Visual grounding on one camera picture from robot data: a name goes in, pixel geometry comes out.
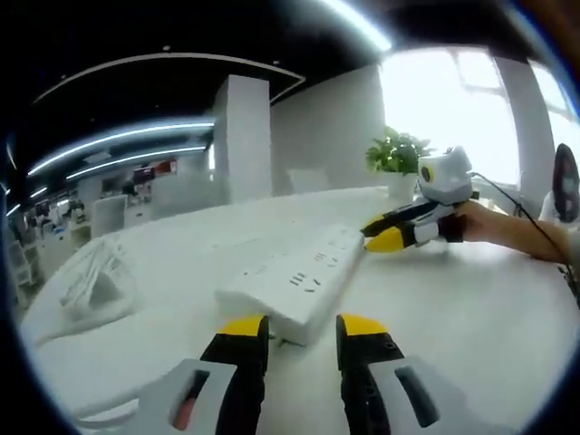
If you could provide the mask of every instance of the power strip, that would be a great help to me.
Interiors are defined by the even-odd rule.
[[[280,253],[216,291],[227,318],[267,314],[273,333],[307,345],[315,338],[363,251],[363,235],[342,225],[311,245]]]

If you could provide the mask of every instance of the led light strip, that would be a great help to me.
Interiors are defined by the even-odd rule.
[[[38,195],[40,195],[41,193],[44,193],[48,188],[46,186],[44,186],[43,188],[39,188],[38,190],[35,191],[35,193],[33,193],[30,198],[36,198]]]
[[[142,133],[150,133],[152,131],[164,131],[164,130],[180,130],[180,129],[193,129],[197,127],[213,127],[213,122],[193,122],[188,124],[175,124],[175,125],[161,125],[159,127],[148,127],[147,129],[139,129],[139,130],[132,130],[132,131],[125,131],[124,133],[113,134],[112,136],[107,136],[106,138],[93,140],[91,142],[83,143],[83,145],[79,145],[78,147],[74,147],[70,150],[63,151],[60,154],[57,154],[50,159],[39,163],[34,168],[30,169],[28,175],[31,176],[38,172],[42,168],[46,168],[48,165],[55,163],[57,160],[60,160],[66,156],[70,156],[71,154],[89,148],[93,145],[97,145],[99,143],[106,142],[108,140],[119,139],[119,138],[126,138],[128,136],[134,136],[136,134]]]
[[[361,32],[378,50],[386,52],[391,42],[374,25],[343,0],[320,0]]]
[[[139,156],[125,157],[123,159],[108,161],[107,163],[102,163],[101,165],[97,165],[97,166],[93,166],[91,168],[79,170],[78,172],[74,172],[73,174],[67,176],[66,179],[75,179],[76,177],[87,174],[89,172],[93,172],[94,170],[107,168],[108,166],[117,165],[119,163],[124,163],[125,161],[143,159],[145,157],[161,156],[163,154],[176,154],[179,152],[199,151],[199,150],[204,150],[205,148],[206,147],[179,148],[179,149],[175,149],[175,150],[155,151],[155,152],[148,152],[147,154],[140,154]]]
[[[8,213],[6,213],[6,217],[8,218],[10,215],[12,215],[19,208],[20,208],[20,204],[16,204],[14,207],[12,207],[10,209],[10,211]]]

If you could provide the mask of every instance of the ceiling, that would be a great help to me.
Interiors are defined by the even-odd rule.
[[[3,29],[8,32],[3,49],[9,66],[0,132],[9,138],[18,168],[8,174],[13,198],[26,197],[25,189],[34,187],[24,188],[25,172],[58,148],[133,122],[208,114],[230,74],[268,80],[271,97],[296,84],[296,76],[305,77],[281,101],[378,58],[321,0],[156,3],[109,8],[19,1],[10,6]],[[534,57],[489,2],[350,3],[388,36],[393,49],[477,44]],[[175,53],[236,60],[170,57]],[[98,65],[151,54],[166,57],[111,64],[75,78]],[[159,140],[148,140],[132,146],[159,145]],[[85,164],[77,159],[67,170]],[[63,175],[52,173],[42,182],[59,184]]]

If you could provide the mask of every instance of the bright window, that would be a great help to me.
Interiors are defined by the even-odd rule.
[[[382,64],[382,90],[387,125],[431,139],[438,151],[461,145],[473,170],[497,182],[518,183],[516,129],[487,51],[396,53]]]
[[[214,144],[209,145],[208,150],[208,169],[214,170],[216,168],[216,150],[214,150]]]
[[[501,86],[496,65],[486,52],[459,52],[457,57],[459,73],[467,85],[483,88],[499,88]]]
[[[566,102],[564,100],[564,95],[552,73],[546,67],[538,63],[532,63],[531,66],[546,104],[554,106],[556,109],[561,111],[565,111]]]
[[[580,163],[580,121],[569,96],[544,65],[534,62],[530,65],[546,103],[554,146],[565,143]]]

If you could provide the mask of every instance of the cable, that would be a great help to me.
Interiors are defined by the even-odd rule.
[[[477,175],[478,177],[481,177],[482,179],[484,179],[490,186],[494,187],[495,189],[497,189],[502,195],[504,195],[507,199],[509,199],[511,202],[514,203],[514,205],[516,206],[516,210],[519,210],[521,212],[524,213],[524,215],[526,215],[526,218],[529,219],[529,221],[534,225],[534,227],[536,227],[536,229],[542,233],[542,235],[552,244],[552,246],[556,249],[556,252],[565,260],[564,262],[564,266],[566,268],[566,271],[568,273],[568,277],[566,279],[566,282],[568,283],[568,285],[570,286],[570,289],[572,290],[572,294],[574,295],[574,298],[576,300],[576,304],[578,305],[578,307],[580,308],[580,294],[578,294],[578,286],[577,286],[577,282],[575,280],[575,276],[574,273],[572,272],[572,268],[569,265],[569,262],[567,261],[567,255],[566,253],[560,249],[560,246],[558,246],[558,244],[552,239],[552,237],[550,237],[546,231],[544,231],[534,220],[533,217],[531,217],[529,215],[529,213],[527,213],[526,209],[521,205],[521,203],[519,203],[517,200],[513,199],[512,197],[510,197],[508,195],[508,193],[502,189],[500,186],[498,186],[496,183],[494,183],[493,181],[491,181],[490,179],[484,177],[483,175],[481,175],[478,172],[471,172],[471,176],[473,177],[474,175]]]

